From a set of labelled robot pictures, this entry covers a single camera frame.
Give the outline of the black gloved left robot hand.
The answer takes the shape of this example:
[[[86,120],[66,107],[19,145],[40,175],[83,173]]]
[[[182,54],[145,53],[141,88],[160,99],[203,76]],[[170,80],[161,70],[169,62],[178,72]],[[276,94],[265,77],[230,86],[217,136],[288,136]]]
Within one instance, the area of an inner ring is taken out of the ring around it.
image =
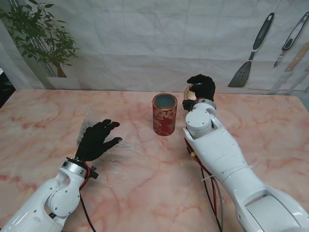
[[[121,137],[115,137],[105,141],[111,131],[120,126],[118,122],[105,119],[92,127],[88,127],[78,145],[75,158],[81,162],[94,161],[122,141]]]

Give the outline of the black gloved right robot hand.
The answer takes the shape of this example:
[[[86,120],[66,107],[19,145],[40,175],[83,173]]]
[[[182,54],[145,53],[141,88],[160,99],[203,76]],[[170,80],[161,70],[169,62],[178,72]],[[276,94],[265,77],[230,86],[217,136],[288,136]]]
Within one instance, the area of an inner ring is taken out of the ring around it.
[[[187,83],[191,85],[189,90],[197,99],[214,101],[215,83],[211,77],[198,74],[189,78]]]

